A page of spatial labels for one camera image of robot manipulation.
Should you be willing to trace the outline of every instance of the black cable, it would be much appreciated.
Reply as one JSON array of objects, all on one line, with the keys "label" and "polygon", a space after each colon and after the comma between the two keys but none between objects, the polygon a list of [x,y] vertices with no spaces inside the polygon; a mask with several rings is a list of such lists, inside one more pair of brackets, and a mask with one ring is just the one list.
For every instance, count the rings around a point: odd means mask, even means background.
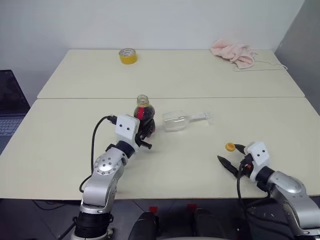
[{"label": "black cable", "polygon": [[236,191],[238,193],[238,201],[240,206],[242,207],[242,209],[244,210],[244,215],[247,217],[247,213],[246,213],[246,206],[244,204],[244,201],[241,197],[241,192],[240,192],[240,179],[242,177],[242,168],[243,168],[244,164],[241,163],[239,166],[239,170],[238,170],[238,175],[236,176]]},{"label": "black cable", "polygon": [[91,178],[91,176],[92,176],[92,175],[87,176],[87,177],[82,181],[82,183],[80,184],[80,186],[79,186],[79,191],[80,191],[80,193],[83,193],[83,192],[84,192],[84,191],[82,190],[82,186],[85,184],[85,182],[86,182],[89,178]]},{"label": "black cable", "polygon": [[[239,204],[240,206],[242,207],[243,209],[243,212],[244,212],[244,216],[245,218],[250,221],[253,225],[255,225],[256,227],[262,229],[262,230],[265,230],[265,231],[268,231],[268,232],[271,232],[271,233],[275,233],[275,234],[278,234],[278,235],[281,235],[281,236],[284,236],[286,238],[288,238],[289,240],[294,240],[291,236],[287,235],[286,233],[282,232],[282,231],[278,231],[278,230],[275,230],[275,229],[272,229],[272,228],[268,228],[268,227],[264,227],[264,226],[261,226],[255,222],[253,222],[248,216],[247,216],[247,213],[250,215],[250,216],[253,216],[259,220],[262,220],[262,221],[265,221],[265,222],[270,222],[270,223],[274,223],[274,224],[281,224],[281,225],[287,225],[286,223],[284,222],[280,222],[280,221],[275,221],[275,220],[271,220],[271,219],[266,219],[266,218],[262,218],[262,217],[258,217],[254,214],[252,214],[251,212],[247,212],[247,207],[245,206],[244,204],[244,201],[241,197],[241,191],[240,191],[240,179],[242,177],[242,168],[243,168],[243,163],[240,164],[239,166],[239,170],[238,170],[238,175],[237,175],[237,178],[236,178],[236,191],[237,191],[237,194],[238,194],[238,200],[239,200]],[[259,199],[259,202],[262,202],[265,201],[266,199],[268,199],[270,197],[270,194],[268,192],[268,196],[266,196],[264,199]]]},{"label": "black cable", "polygon": [[45,203],[46,203],[46,204],[48,204],[48,205],[56,205],[56,203],[55,203],[55,202],[45,201]]},{"label": "black cable", "polygon": [[82,186],[85,184],[85,182],[92,176],[93,172],[94,172],[94,152],[95,152],[95,138],[96,138],[96,132],[97,132],[97,129],[99,127],[99,125],[105,120],[107,119],[109,116],[104,116],[103,118],[101,118],[97,124],[95,125],[94,127],[94,130],[93,130],[93,133],[92,133],[92,141],[91,141],[91,157],[90,157],[90,160],[91,160],[91,163],[90,163],[90,166],[91,166],[91,175],[90,176],[87,176],[80,184],[79,186],[79,191],[81,193],[83,193],[84,191],[82,190]]},{"label": "black cable", "polygon": [[93,130],[92,141],[91,141],[91,174],[94,173],[94,150],[95,150],[96,132],[97,132],[99,125],[107,118],[108,118],[108,116],[104,116],[103,118],[101,118],[100,121],[98,121],[98,123],[95,125],[95,128]]},{"label": "black cable", "polygon": [[282,232],[282,231],[279,231],[279,230],[276,230],[276,229],[273,229],[273,228],[269,228],[269,227],[265,227],[265,226],[261,226],[257,223],[255,223],[254,221],[252,221],[251,219],[248,218],[248,220],[253,224],[255,225],[257,228],[260,228],[262,230],[265,230],[265,231],[268,231],[268,232],[271,232],[271,233],[275,233],[275,234],[278,234],[278,235],[281,235],[283,237],[286,237],[287,239],[289,240],[294,240],[293,237],[289,236],[288,234]]},{"label": "black cable", "polygon": [[270,191],[268,190],[266,197],[264,197],[264,198],[262,198],[262,199],[254,200],[254,201],[248,203],[248,204],[245,206],[245,208],[248,209],[248,208],[251,208],[251,207],[253,207],[253,206],[263,204],[263,202],[268,201],[268,200],[270,199],[270,197],[271,197],[271,193],[270,193]]},{"label": "black cable", "polygon": [[56,240],[62,240],[64,237],[74,228],[77,222],[77,217],[74,216],[72,219],[73,223],[56,239]]},{"label": "black cable", "polygon": [[138,208],[140,208],[142,212],[146,212],[145,210],[142,209],[142,207],[139,206],[138,203],[136,203],[135,200],[132,199],[132,202],[133,202]]},{"label": "black cable", "polygon": [[44,211],[51,211],[51,210],[56,210],[56,209],[59,209],[59,208],[62,208],[65,206],[65,204],[62,204],[60,206],[56,206],[56,207],[53,207],[53,208],[43,208],[41,207],[35,200],[32,199],[32,202],[41,210],[44,210]]}]

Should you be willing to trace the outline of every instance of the white table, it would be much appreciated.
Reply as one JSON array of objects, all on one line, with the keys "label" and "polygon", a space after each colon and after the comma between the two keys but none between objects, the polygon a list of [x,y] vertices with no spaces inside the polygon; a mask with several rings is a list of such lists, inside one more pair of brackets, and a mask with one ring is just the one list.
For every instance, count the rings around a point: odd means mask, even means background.
[{"label": "white table", "polygon": [[[250,71],[234,71],[235,64],[209,50],[137,50],[137,62],[125,65],[118,52],[69,50],[38,98],[304,97],[279,65],[256,62]],[[271,50],[256,52],[256,60],[279,63]]]},{"label": "white table", "polygon": [[[239,165],[242,154],[225,143],[264,141],[270,167],[304,182],[319,195],[319,116],[305,98],[151,99],[156,132],[125,167],[117,199],[235,198],[236,180],[217,155]],[[80,200],[81,181],[90,174],[92,131],[108,114],[132,114],[134,99],[38,99],[0,156],[0,198]],[[181,109],[211,111],[214,124],[190,123],[164,132],[162,114]],[[116,142],[107,121],[96,134],[95,158]],[[241,180],[244,197],[264,192]]]}]

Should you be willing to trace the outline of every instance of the white wall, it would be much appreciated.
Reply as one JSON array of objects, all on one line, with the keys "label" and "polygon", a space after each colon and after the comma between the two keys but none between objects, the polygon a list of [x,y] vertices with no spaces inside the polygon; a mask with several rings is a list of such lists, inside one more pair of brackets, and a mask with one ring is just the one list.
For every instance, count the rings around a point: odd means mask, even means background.
[{"label": "white wall", "polygon": [[32,104],[68,49],[276,49],[303,0],[0,0],[0,69]]}]

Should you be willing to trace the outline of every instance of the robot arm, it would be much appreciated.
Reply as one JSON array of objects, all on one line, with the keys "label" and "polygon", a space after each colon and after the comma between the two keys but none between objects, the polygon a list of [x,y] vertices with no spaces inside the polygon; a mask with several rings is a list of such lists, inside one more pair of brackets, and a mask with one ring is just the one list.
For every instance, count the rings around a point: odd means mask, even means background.
[{"label": "robot arm", "polygon": [[[320,209],[309,198],[304,184],[268,167],[270,156],[263,142],[254,142],[246,147],[236,144],[235,148],[245,154],[241,161],[242,174],[257,182],[260,189],[268,189],[274,199],[282,205],[293,235],[319,236]],[[227,170],[235,176],[238,174],[238,170],[235,170],[229,161],[220,156],[218,158]]]},{"label": "robot arm", "polygon": [[113,220],[110,211],[124,166],[140,146],[152,147],[142,139],[150,129],[154,130],[153,120],[139,130],[140,121],[135,117],[120,115],[108,119],[116,125],[117,144],[111,144],[94,162],[92,176],[83,191],[72,240],[108,239],[107,228]]}]

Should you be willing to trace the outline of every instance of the clear plastic scoop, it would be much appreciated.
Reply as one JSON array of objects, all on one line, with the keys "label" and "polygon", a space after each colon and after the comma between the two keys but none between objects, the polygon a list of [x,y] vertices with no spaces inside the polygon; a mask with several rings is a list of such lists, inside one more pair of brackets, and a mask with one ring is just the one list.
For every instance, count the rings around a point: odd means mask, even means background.
[{"label": "clear plastic scoop", "polygon": [[196,120],[208,120],[213,123],[212,114],[210,112],[201,112],[193,115],[187,115],[184,111],[171,111],[162,115],[163,127],[166,132],[177,132],[184,129],[189,122]]}]

